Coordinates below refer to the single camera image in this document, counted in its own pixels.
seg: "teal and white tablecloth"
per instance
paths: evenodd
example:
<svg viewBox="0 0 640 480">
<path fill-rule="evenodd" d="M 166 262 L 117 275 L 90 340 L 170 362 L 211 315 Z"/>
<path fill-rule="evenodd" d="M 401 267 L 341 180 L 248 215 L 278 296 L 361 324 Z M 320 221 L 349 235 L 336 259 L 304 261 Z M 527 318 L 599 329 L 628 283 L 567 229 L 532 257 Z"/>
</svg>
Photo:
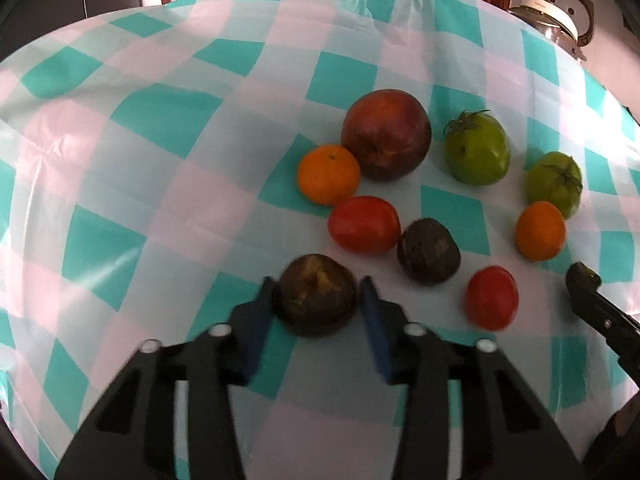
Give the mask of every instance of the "teal and white tablecloth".
<svg viewBox="0 0 640 480">
<path fill-rule="evenodd" d="M 296 189 L 301 156 L 338 142 L 349 106 L 379 88 L 416 96 L 435 140 L 414 173 L 359 193 L 389 200 L 404 226 L 431 216 L 450 229 L 462 266 L 435 288 L 412 285 L 392 253 L 342 252 L 328 210 Z M 505 179 L 477 189 L 449 175 L 442 139 L 447 121 L 482 108 L 513 155 Z M 413 320 L 468 343 L 481 333 L 464 286 L 498 264 L 521 300 L 492 337 L 581 455 L 632 391 L 570 313 L 563 273 L 584 261 L 608 298 L 640 308 L 639 139 L 573 59 L 478 0 L 179 0 L 57 30 L 0 64 L 4 414 L 51 478 L 142 340 L 174 344 L 226 319 L 299 254 L 372 274 Z M 535 265 L 513 229 L 525 171 L 551 150 L 573 156 L 586 185 L 565 250 Z M 180 399 L 184 479 L 182 387 Z M 260 373 L 232 393 L 248 478 L 390 478 L 402 399 L 375 373 L 361 320 L 321 340 L 276 324 Z M 459 409 L 451 418 L 459 443 Z"/>
</svg>

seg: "apple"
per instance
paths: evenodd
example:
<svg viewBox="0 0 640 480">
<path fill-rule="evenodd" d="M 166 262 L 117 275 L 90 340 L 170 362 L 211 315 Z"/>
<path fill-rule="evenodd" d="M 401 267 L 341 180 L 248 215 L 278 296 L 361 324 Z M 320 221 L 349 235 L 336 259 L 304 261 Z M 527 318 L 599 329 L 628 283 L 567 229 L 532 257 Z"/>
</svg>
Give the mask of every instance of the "apple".
<svg viewBox="0 0 640 480">
<path fill-rule="evenodd" d="M 431 123 L 420 101 L 401 90 L 375 90 L 358 99 L 344 118 L 342 145 L 373 180 L 411 173 L 431 145 Z"/>
</svg>

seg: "orange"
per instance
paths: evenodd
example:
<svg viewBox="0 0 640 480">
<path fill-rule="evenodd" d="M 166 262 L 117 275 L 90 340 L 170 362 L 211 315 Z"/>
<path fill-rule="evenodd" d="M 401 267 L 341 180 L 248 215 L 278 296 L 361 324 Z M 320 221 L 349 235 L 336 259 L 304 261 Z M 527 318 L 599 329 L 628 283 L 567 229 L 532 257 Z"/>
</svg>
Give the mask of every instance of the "orange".
<svg viewBox="0 0 640 480">
<path fill-rule="evenodd" d="M 564 218 L 551 202 L 534 202 L 518 218 L 516 245 L 532 262 L 544 262 L 558 256 L 565 240 Z"/>
<path fill-rule="evenodd" d="M 359 183 L 358 161 L 339 144 L 314 149 L 298 165 L 298 188 L 316 204 L 343 202 L 356 192 Z"/>
</svg>

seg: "wall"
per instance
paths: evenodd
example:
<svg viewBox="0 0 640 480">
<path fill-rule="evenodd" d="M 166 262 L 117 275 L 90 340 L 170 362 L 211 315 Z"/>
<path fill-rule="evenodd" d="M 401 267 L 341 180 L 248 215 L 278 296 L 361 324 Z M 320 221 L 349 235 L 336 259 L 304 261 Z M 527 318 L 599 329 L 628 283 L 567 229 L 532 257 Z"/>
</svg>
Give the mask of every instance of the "wall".
<svg viewBox="0 0 640 480">
<path fill-rule="evenodd" d="M 52 30 L 84 20 L 83 0 L 21 0 L 0 35 L 0 60 Z"/>
<path fill-rule="evenodd" d="M 511 0 L 512 6 L 521 0 Z M 592 0 L 595 8 L 593 41 L 583 49 L 583 64 L 603 86 L 640 119 L 640 41 L 623 27 L 614 0 Z"/>
</svg>

